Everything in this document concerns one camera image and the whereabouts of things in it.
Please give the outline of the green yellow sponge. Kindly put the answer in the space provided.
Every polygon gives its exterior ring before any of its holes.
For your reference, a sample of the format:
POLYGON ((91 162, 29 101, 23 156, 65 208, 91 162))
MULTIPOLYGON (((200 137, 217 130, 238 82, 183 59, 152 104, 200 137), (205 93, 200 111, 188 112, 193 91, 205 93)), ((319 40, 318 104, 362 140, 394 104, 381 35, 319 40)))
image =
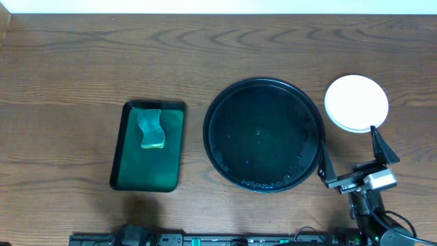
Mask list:
POLYGON ((137 123, 143 133, 141 147, 143 149, 163 148, 165 132, 160 125, 160 109, 142 109, 137 114, 137 123))

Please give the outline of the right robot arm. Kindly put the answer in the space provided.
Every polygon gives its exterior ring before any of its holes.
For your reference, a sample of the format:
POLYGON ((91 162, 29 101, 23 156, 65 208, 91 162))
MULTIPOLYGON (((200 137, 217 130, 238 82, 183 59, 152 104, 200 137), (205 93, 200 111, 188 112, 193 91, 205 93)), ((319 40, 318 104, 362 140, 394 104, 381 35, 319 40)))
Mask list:
POLYGON ((352 172, 337 176, 324 142, 318 176, 329 189, 349 196, 350 216, 358 225, 357 245, 414 245, 416 231, 406 229, 394 220, 393 211, 384 208, 381 192, 397 185, 389 165, 400 162, 399 157, 382 138, 375 126, 370 127, 374 160, 355 165, 352 172))

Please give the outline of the white plate with green stain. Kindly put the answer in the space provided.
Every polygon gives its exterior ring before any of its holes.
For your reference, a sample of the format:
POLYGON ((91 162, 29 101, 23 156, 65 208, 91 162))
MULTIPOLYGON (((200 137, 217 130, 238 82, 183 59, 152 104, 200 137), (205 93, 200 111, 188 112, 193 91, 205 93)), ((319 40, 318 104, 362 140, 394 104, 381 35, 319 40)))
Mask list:
POLYGON ((328 87, 324 97, 328 117, 351 133, 367 133, 379 127, 389 114, 389 100, 373 80, 361 75, 346 75, 328 87))

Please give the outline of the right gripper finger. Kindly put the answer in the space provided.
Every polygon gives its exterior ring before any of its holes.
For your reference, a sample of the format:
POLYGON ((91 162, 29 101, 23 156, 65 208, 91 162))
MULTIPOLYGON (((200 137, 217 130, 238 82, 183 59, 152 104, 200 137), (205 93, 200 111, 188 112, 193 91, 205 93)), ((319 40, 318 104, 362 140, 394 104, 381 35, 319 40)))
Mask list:
POLYGON ((333 183, 337 181, 337 175, 335 173, 332 161, 328 154, 328 149, 324 141, 321 142, 321 157, 318 166, 318 176, 323 183, 333 183))
POLYGON ((400 162, 399 157, 382 138, 375 126, 370 126, 373 155, 375 160, 383 165, 392 165, 400 162))

